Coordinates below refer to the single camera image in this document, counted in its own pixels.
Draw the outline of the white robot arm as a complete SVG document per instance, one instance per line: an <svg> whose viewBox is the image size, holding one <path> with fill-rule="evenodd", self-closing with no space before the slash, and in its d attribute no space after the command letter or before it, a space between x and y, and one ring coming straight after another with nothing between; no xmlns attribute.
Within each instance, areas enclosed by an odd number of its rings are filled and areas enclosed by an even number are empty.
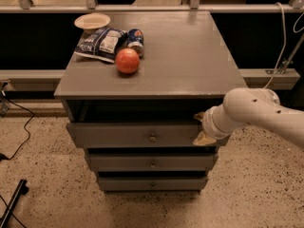
<svg viewBox="0 0 304 228"><path fill-rule="evenodd" d="M280 104L278 96L267 88L235 88L213 106L194 116L202 130L193 145L205 146L225 139L246 125L265 128L284 140L304 147L304 112Z"/></svg>

